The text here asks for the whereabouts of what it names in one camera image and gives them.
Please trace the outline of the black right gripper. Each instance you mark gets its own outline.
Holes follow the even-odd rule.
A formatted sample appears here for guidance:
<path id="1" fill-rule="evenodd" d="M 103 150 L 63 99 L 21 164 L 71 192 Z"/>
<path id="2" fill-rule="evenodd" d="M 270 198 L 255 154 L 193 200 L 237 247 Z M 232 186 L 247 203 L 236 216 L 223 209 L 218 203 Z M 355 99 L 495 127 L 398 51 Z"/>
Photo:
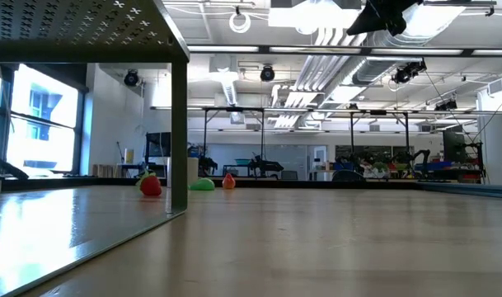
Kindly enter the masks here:
<path id="1" fill-rule="evenodd" d="M 390 35 L 400 35 L 406 29 L 403 11 L 422 3 L 422 0 L 369 0 L 346 33 L 362 34 L 387 28 Z"/>

